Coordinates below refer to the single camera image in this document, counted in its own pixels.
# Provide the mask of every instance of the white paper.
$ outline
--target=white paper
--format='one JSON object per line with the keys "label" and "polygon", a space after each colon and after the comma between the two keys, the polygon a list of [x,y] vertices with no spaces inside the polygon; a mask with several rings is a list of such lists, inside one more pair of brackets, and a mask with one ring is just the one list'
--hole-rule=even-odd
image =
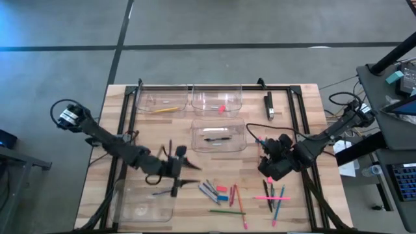
{"label": "white paper", "polygon": [[[351,147],[351,142],[345,142],[344,140],[338,140],[334,145],[333,145],[333,151],[335,153],[338,153],[340,151],[343,151],[346,148]],[[349,162],[346,163],[342,166],[338,167],[339,169],[339,173],[342,176],[351,176],[351,177],[355,177],[356,176],[356,169],[354,168],[354,162]]]}

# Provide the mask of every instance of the computer monitor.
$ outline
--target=computer monitor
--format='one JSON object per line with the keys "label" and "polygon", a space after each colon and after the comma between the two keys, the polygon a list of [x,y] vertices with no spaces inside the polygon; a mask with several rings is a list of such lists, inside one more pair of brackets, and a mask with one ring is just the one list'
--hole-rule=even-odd
{"label": "computer monitor", "polygon": [[409,97],[403,101],[399,101],[387,107],[383,111],[394,114],[406,114],[416,116],[416,95]]}

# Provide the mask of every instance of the bottle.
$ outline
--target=bottle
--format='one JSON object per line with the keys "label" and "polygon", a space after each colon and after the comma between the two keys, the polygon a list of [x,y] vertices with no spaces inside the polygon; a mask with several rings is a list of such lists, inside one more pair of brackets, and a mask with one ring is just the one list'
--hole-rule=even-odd
{"label": "bottle", "polygon": [[382,167],[380,165],[370,166],[368,168],[364,168],[361,173],[365,177],[377,176],[383,173]]}

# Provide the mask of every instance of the red pencil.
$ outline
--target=red pencil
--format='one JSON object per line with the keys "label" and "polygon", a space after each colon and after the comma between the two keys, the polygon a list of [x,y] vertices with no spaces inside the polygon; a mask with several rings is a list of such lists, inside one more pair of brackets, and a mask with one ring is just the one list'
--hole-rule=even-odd
{"label": "red pencil", "polygon": [[229,206],[231,207],[233,205],[232,199],[231,199],[231,195],[233,194],[233,187],[231,186],[229,188]]}
{"label": "red pencil", "polygon": [[233,194],[231,195],[231,197],[230,197],[230,200],[231,200],[231,206],[233,206],[233,204],[234,204],[234,196],[235,196],[235,185],[233,186]]}

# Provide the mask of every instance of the yellow pencil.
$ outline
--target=yellow pencil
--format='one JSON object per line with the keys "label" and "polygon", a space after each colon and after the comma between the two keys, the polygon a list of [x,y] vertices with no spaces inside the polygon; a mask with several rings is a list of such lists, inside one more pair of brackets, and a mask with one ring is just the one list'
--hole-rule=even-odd
{"label": "yellow pencil", "polygon": [[153,111],[153,113],[176,111],[177,109],[179,109],[179,107],[172,107],[172,108],[167,108],[167,109],[155,110],[155,111]]}
{"label": "yellow pencil", "polygon": [[[235,184],[235,190],[237,191],[237,197],[239,198],[240,211],[241,211],[241,213],[244,213],[244,208],[242,207],[242,202],[241,202],[240,190],[239,190],[239,186],[237,184]],[[244,224],[244,228],[248,229],[246,216],[244,214],[242,215],[242,223]]]}

